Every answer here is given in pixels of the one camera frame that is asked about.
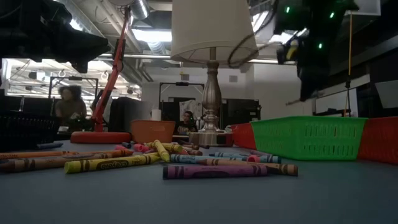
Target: silver lamp base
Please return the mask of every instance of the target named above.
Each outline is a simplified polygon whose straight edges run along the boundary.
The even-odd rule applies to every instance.
[[[232,134],[224,132],[197,132],[189,134],[189,141],[202,146],[232,146]]]

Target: lamp shade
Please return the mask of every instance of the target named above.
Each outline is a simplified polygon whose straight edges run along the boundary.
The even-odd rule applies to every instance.
[[[210,48],[215,47],[217,61],[227,63],[235,46],[249,34],[253,28],[246,0],[173,0],[172,60],[207,63]],[[252,37],[235,52],[232,62],[254,50]]]

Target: person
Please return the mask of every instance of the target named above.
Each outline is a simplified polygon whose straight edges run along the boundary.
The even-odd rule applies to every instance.
[[[61,125],[66,125],[69,119],[85,117],[86,104],[81,98],[80,86],[63,86],[58,90],[61,100],[55,105],[55,114],[61,118]]]
[[[177,125],[178,134],[188,134],[189,132],[197,132],[198,128],[193,121],[193,113],[191,111],[184,112],[182,121]]]

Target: table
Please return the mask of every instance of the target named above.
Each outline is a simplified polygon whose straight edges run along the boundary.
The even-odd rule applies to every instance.
[[[114,147],[63,142],[58,150]],[[71,175],[63,169],[1,174],[1,223],[398,223],[396,166],[282,162],[298,165],[299,176],[163,180],[163,163]]]

